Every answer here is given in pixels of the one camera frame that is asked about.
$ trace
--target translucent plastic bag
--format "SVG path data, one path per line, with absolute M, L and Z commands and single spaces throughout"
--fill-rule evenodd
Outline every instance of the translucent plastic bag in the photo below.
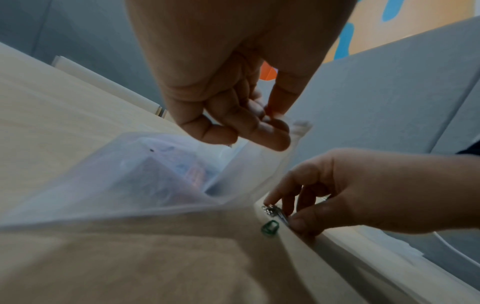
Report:
M 282 177 L 309 123 L 290 125 L 276 152 L 244 139 L 232 147 L 188 136 L 126 133 L 7 213 L 2 226 L 163 215 L 248 206 Z

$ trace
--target wooden tabletop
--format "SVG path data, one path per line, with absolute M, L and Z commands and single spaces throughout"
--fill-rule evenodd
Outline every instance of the wooden tabletop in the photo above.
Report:
M 130 131 L 184 134 L 0 45 L 0 215 Z M 401 282 L 429 278 L 353 228 L 329 231 L 308 246 L 284 226 L 266 238 L 260 232 L 266 221 L 252 206 L 2 232 L 0 302 L 416 303 L 386 275 L 398 270 Z M 448 296 L 444 283 L 454 285 L 463 303 L 475 302 L 468 286 L 440 270 L 435 275 L 442 279 L 425 283 L 421 298 Z

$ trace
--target white cord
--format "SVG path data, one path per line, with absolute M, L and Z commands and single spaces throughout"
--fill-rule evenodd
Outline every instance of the white cord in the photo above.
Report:
M 469 261 L 470 263 L 472 263 L 473 265 L 477 266 L 477 267 L 480 267 L 480 263 L 478 263 L 477 261 L 471 259 L 470 257 L 466 256 L 465 254 L 461 253 L 460 251 L 458 251 L 457 249 L 455 249 L 452 245 L 450 245 L 449 243 L 447 243 L 446 240 L 444 240 L 443 237 L 441 237 L 438 233 L 436 233 L 435 231 L 433 232 L 433 234 L 443 243 L 445 244 L 445 246 L 447 246 L 448 248 L 450 248 L 451 250 L 453 250 L 455 253 L 457 253 L 458 255 L 460 255 L 461 257 L 463 257 L 464 259 L 466 259 L 467 261 Z

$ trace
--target hand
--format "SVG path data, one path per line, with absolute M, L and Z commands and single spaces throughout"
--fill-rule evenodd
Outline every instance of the hand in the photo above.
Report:
M 423 233 L 480 228 L 480 157 L 333 150 L 292 169 L 267 196 L 282 200 L 291 228 L 318 235 L 367 225 Z M 317 197 L 331 197 L 315 204 Z
M 212 144 L 238 136 L 290 144 L 284 114 L 303 91 L 357 0 L 128 0 L 130 20 L 166 106 L 187 133 Z M 267 108 L 257 89 L 278 68 Z M 206 110 L 222 125 L 205 116 Z

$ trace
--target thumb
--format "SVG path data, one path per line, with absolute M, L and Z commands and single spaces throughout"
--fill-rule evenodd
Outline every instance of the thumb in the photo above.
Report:
M 356 225 L 348 204 L 341 194 L 302 209 L 290 217 L 288 223 L 293 231 L 308 235 L 319 235 L 329 228 Z
M 271 90 L 265 109 L 267 115 L 285 114 L 298 99 L 312 78 L 313 73 L 299 76 L 293 73 L 279 71 L 275 85 Z

